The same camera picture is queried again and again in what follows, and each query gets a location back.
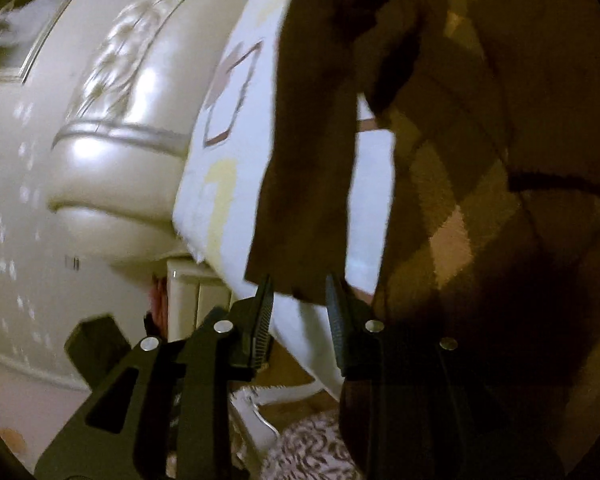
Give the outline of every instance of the dark brown fabric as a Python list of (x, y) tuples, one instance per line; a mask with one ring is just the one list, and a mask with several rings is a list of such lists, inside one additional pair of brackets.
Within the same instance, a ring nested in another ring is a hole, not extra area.
[(322, 303), (343, 272), (363, 92), (395, 134), (376, 314), (455, 337), (570, 469), (600, 434), (600, 6), (356, 1), (292, 0), (246, 277)]

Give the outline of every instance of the leopard print fabric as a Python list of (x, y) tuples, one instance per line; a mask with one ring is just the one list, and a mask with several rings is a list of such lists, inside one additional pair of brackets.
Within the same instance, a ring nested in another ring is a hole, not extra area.
[(269, 451), (261, 480), (363, 480), (338, 429), (338, 412), (292, 424)]

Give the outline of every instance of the silver rivet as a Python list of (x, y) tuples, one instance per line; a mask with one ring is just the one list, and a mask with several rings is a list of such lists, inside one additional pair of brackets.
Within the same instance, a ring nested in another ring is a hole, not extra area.
[(452, 337), (443, 337), (440, 340), (440, 346), (445, 350), (455, 350), (458, 348), (458, 341)]
[(384, 323), (377, 319), (370, 319), (365, 323), (365, 328), (373, 333), (382, 332), (382, 330), (384, 330)]
[(227, 332), (231, 332), (234, 329), (234, 324), (228, 319), (223, 319), (222, 321), (218, 321), (214, 325), (214, 330), (219, 334), (226, 334)]
[(159, 345), (160, 341), (158, 341), (157, 337), (145, 337), (140, 343), (140, 348), (145, 352), (150, 352), (158, 348)]

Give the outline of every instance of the brown blanket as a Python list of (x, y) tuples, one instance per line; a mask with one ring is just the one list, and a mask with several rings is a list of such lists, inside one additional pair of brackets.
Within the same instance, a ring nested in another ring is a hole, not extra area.
[(364, 93), (396, 140), (376, 314), (455, 337), (570, 469), (600, 434), (598, 2), (292, 0), (277, 83), (246, 278), (322, 303), (344, 273)]

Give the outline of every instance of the cream leather headboard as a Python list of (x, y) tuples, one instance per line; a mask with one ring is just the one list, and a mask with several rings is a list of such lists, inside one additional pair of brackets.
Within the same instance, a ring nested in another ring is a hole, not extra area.
[(171, 213), (190, 133), (247, 0), (129, 0), (56, 135), (48, 206), (109, 261), (186, 253)]

